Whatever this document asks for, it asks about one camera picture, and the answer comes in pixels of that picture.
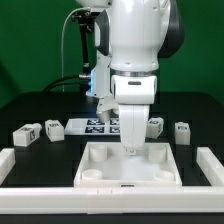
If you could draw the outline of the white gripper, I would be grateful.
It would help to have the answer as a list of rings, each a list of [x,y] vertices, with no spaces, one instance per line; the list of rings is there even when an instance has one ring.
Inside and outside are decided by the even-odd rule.
[[[157,77],[125,77],[113,75],[111,90],[118,104],[120,138],[123,147],[136,155],[144,143],[150,105],[154,103]]]

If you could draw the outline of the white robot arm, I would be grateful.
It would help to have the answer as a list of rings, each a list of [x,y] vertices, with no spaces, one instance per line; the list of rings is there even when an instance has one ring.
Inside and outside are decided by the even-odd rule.
[[[120,139],[129,154],[143,148],[160,58],[184,41],[176,0],[76,0],[93,20],[97,63],[87,94],[98,99],[97,116],[119,116]]]

